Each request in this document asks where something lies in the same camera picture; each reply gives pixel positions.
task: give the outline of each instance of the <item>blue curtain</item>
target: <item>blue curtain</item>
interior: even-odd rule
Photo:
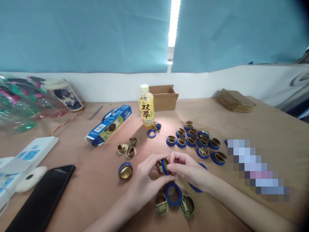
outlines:
[[[181,0],[172,72],[291,63],[309,46],[294,0]]]
[[[2,0],[0,71],[164,73],[171,0]]]

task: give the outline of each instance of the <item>cardboard box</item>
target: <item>cardboard box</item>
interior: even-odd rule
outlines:
[[[256,104],[238,91],[222,89],[218,100],[229,110],[238,112],[251,112]]]
[[[131,107],[122,105],[118,110],[92,129],[85,139],[93,146],[102,145],[131,114]]]
[[[178,93],[174,91],[174,85],[149,86],[149,92],[154,95],[154,110],[175,110]]]

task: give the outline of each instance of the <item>blue box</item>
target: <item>blue box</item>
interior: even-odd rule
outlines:
[[[93,146],[102,145],[131,114],[131,107],[122,105],[118,110],[92,129],[85,139]]]

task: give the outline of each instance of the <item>white wall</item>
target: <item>white wall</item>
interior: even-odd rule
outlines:
[[[309,65],[243,65],[210,73],[24,73],[1,72],[25,78],[33,75],[65,78],[86,102],[136,101],[141,84],[173,84],[179,99],[213,97],[222,88],[237,90],[276,106],[302,88],[290,86]]]

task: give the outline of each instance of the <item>hand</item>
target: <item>hand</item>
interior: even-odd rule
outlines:
[[[207,191],[210,186],[211,174],[188,154],[171,152],[167,168],[174,176],[179,175],[202,191]]]
[[[151,155],[137,166],[132,183],[126,193],[128,202],[131,202],[130,210],[133,213],[138,212],[146,205],[165,185],[173,181],[174,176],[161,176],[156,180],[151,180],[149,173],[153,170],[158,160],[167,158],[167,154]]]

